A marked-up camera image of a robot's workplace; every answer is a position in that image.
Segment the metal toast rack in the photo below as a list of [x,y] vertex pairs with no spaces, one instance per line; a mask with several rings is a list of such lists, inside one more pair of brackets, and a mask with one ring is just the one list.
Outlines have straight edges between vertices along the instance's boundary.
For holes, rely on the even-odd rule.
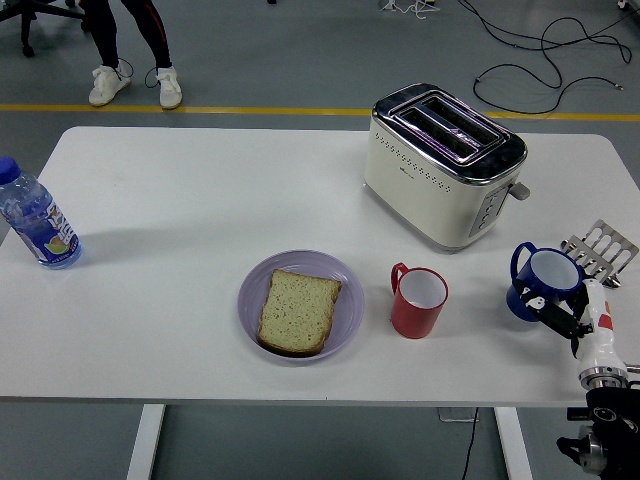
[[603,220],[598,220],[582,239],[573,235],[560,247],[587,275],[609,288],[622,285],[618,275],[638,254],[638,247]]

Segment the bottle cap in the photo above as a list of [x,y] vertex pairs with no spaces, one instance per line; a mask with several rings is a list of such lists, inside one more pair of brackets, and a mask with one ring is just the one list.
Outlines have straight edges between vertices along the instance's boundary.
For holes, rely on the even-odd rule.
[[0,157],[0,185],[13,182],[22,171],[12,157]]

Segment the water bottle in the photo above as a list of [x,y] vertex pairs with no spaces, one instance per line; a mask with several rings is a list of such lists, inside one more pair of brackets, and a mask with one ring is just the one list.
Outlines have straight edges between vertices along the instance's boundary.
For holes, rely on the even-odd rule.
[[65,268],[80,257],[80,239],[49,191],[11,157],[0,157],[0,213],[41,265]]

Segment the white table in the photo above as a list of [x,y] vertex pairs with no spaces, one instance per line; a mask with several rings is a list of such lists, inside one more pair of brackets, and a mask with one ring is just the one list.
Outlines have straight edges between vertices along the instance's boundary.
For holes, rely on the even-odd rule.
[[[71,129],[40,179],[84,252],[48,271],[15,233],[0,247],[0,397],[583,405],[569,342],[508,311],[509,260],[522,241],[558,246],[598,218],[640,242],[640,192],[602,137],[523,138],[531,197],[508,200],[487,236],[448,255],[363,186],[367,132]],[[366,299],[353,341],[305,366],[257,348],[236,312],[249,271],[294,249],[342,260]],[[450,286],[422,340],[388,321],[399,261]],[[616,349],[634,363],[640,261],[621,280],[608,291]]]

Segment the gray floor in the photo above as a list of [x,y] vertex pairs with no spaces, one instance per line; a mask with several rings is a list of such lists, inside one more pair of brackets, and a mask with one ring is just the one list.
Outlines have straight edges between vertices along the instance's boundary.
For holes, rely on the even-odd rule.
[[[91,70],[99,58],[79,22],[39,15],[32,27],[36,56],[31,59],[21,53],[19,20],[0,25],[0,153],[16,157],[24,169],[38,174],[60,135],[77,125],[368,128],[366,115],[142,112],[141,107],[158,102],[158,90],[144,86],[153,59],[124,7],[111,3],[120,56],[135,68],[132,85],[113,102],[124,107],[120,112],[85,108]],[[594,33],[624,15],[614,0],[472,3],[497,25],[532,36],[540,36],[560,17],[578,17]],[[186,107],[368,109],[395,89],[428,82],[480,111],[494,112],[472,91],[474,78],[487,68],[518,63],[549,82],[556,80],[539,52],[499,44],[456,1],[438,0],[441,11],[427,20],[380,12],[377,0],[155,4],[163,15]],[[397,4],[406,8],[410,2]],[[637,15],[606,33],[638,52]],[[548,35],[568,41],[581,32],[577,24],[566,22]],[[581,76],[603,76],[624,90],[584,82],[568,90],[556,111],[568,114],[567,119],[508,118],[502,123],[519,132],[603,135],[640,185],[638,59],[626,64],[617,48],[589,42],[549,56],[558,62],[565,84]],[[480,86],[490,101],[516,110],[545,109],[557,98],[557,91],[533,85],[513,71],[493,72]],[[609,114],[626,116],[615,120]],[[602,179],[602,185],[585,188],[614,190],[615,185]],[[0,228],[2,238],[6,227]],[[125,478],[139,415],[136,405],[2,403],[0,478]],[[578,431],[578,425],[564,419],[563,410],[520,409],[519,415],[536,480],[594,478],[555,448],[558,436]],[[154,477],[454,479],[462,475],[470,431],[469,424],[440,423],[435,409],[174,406],[167,410]],[[467,478],[506,478],[490,410],[482,410]]]

